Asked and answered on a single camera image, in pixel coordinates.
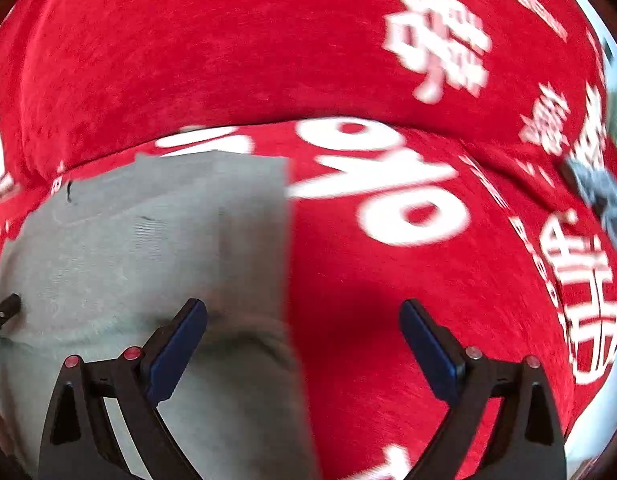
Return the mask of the red printed pillow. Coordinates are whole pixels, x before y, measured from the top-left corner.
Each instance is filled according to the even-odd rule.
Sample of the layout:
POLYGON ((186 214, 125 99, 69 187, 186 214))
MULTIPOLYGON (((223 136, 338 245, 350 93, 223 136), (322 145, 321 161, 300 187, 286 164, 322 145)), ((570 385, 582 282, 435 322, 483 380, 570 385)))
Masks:
POLYGON ((575 0, 18 0, 0 192, 182 127, 323 116, 590 153, 606 108, 575 0))

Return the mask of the red printed bed blanket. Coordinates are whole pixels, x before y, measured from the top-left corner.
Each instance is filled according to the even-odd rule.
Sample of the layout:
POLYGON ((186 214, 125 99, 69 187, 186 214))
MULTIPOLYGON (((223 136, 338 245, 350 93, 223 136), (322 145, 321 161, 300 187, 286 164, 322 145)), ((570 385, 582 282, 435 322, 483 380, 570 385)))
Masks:
POLYGON ((422 302, 467 346, 536 356, 564 430, 617 355, 617 250, 559 173, 527 145, 473 144, 353 117, 191 129, 62 171, 12 200, 0 255, 73 181, 140 156, 282 158, 288 232, 284 322, 314 479, 398 479, 441 421, 398 327, 422 302))

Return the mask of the grey crumpled cloth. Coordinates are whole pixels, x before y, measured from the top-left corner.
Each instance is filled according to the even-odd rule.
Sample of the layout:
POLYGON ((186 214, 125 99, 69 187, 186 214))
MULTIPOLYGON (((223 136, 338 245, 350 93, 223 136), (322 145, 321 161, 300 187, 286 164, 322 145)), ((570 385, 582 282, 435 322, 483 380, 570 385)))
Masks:
POLYGON ((593 210, 617 250, 617 179, 608 170, 585 166, 573 157, 562 164, 564 179, 593 210))

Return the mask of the grey knit sweater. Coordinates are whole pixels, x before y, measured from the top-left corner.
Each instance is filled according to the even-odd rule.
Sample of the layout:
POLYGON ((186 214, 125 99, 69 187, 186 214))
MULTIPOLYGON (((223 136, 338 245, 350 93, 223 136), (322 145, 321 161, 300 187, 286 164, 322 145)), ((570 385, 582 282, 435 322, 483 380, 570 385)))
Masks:
POLYGON ((314 479, 316 460, 284 322, 288 208, 282 158, 140 156, 73 181, 0 255, 0 411, 36 471, 63 360, 143 344, 191 298, 208 330, 161 415, 208 479, 314 479))

